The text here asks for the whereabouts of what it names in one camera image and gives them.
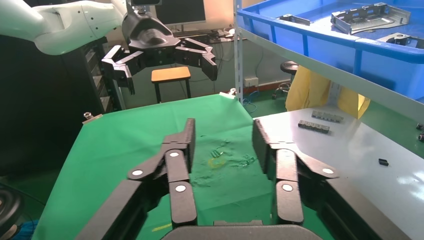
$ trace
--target shelf post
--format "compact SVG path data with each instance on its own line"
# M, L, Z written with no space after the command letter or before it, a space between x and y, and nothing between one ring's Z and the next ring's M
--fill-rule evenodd
M234 72L237 98L243 103L243 38L237 22L237 11L242 8L242 0L233 0L234 10Z

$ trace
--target blue plastic bin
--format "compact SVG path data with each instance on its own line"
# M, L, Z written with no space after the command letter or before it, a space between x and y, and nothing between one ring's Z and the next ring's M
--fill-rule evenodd
M330 22L333 12L380 2L411 12L409 24L348 35ZM311 25L276 19L284 14L311 20ZM424 49L375 40L398 32L424 39L424 0L268 0L239 10L237 21L286 49L411 99L424 99Z

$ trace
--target yellow cloth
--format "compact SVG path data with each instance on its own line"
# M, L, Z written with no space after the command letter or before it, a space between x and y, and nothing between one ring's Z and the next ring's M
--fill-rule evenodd
M323 106L327 103L331 81L299 66L288 91L285 108L288 111ZM337 106L354 118L359 119L370 105L366 98L344 86L341 87Z

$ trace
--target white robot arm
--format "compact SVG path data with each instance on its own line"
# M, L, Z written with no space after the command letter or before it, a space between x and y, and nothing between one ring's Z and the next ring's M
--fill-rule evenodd
M147 67L174 63L201 68L215 81L212 47L178 39L146 6L161 0L111 0L30 7L23 0L0 0L0 35L29 40L43 53L61 55L100 39L122 26L128 50L114 46L101 60L104 74L135 94L133 75Z
M125 0L32 8L23 0L0 0L0 35L29 40L45 54L60 55L104 37L122 24L126 13Z

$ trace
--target green cloth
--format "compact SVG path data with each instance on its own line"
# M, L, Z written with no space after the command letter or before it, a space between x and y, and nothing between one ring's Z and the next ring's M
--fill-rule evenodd
M57 178L33 240L70 240L81 231L134 166L153 156L164 136L196 119L190 174L199 225L215 220L269 223L272 183L252 148L252 118L235 99L210 95L109 113L85 124ZM304 226L331 240L313 210ZM138 239L158 240L172 228L163 197Z

